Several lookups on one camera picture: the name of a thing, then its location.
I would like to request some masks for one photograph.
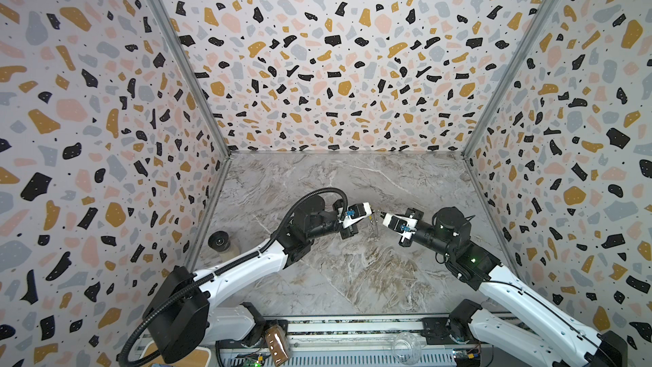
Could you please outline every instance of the marble surface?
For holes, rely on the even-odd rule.
[[[504,260],[498,240],[460,154],[234,154],[210,233],[224,230],[246,251],[269,236],[302,195],[332,186],[349,204],[403,214],[414,207],[430,217],[457,206],[472,220],[472,239]],[[327,209],[337,198],[323,195]],[[398,234],[359,223],[359,234],[315,241],[298,263],[252,283],[223,302],[254,304],[263,315],[405,314],[450,312],[464,298],[484,295],[457,281],[418,244],[398,245]],[[220,262],[206,241],[198,268]]]

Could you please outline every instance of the transparent object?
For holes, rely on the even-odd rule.
[[[392,354],[401,364],[413,366],[421,358],[421,343],[414,334],[401,332],[392,342]]]

